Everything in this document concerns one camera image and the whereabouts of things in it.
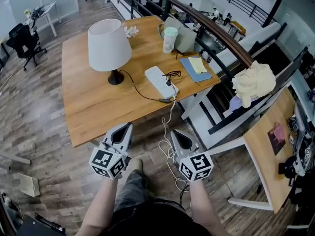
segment power strip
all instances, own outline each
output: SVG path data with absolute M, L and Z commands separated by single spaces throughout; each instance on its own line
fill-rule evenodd
M 163 76 L 164 73 L 157 67 L 153 66 L 148 70 L 144 71 L 145 76 L 149 81 L 156 87 L 164 99 L 170 99 L 178 93 L 178 88 L 172 83 L 172 85 L 167 85 L 167 77 Z

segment black shirt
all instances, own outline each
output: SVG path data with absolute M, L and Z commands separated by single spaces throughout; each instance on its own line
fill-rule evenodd
M 179 208 L 168 201 L 157 203 L 147 201 L 143 204 L 116 211 L 112 226 L 100 235 L 198 235 L 210 233 Z

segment forearm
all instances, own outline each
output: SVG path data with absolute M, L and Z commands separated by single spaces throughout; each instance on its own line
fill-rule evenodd
M 202 180 L 190 182 L 192 219 L 213 236 L 229 236 L 212 206 Z
M 117 179 L 104 178 L 77 236 L 85 236 L 87 233 L 88 236 L 98 235 L 100 231 L 110 225 L 114 212 L 117 181 Z

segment blue notebook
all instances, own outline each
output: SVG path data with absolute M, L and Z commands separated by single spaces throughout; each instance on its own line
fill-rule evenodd
M 211 74 L 209 72 L 196 73 L 188 58 L 182 58 L 182 59 L 179 59 L 179 60 L 181 61 L 181 63 L 183 64 L 184 68 L 189 73 L 189 75 L 191 76 L 191 78 L 192 78 L 192 80 L 194 82 L 200 82 L 200 81 L 204 81 L 204 80 L 208 80 L 208 79 L 212 78 L 212 76 L 211 76 Z

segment wooden handrail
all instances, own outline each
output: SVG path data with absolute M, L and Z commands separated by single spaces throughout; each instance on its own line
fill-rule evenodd
M 176 7 L 183 10 L 185 13 L 189 14 L 195 20 L 197 20 L 201 25 L 203 25 L 209 32 L 211 32 L 215 37 L 217 37 L 245 66 L 250 67 L 253 63 L 253 58 L 248 52 L 237 43 L 229 34 L 227 34 L 222 28 L 217 26 L 215 22 L 210 20 L 208 17 L 195 10 L 191 6 L 185 5 L 178 0 L 168 0 Z

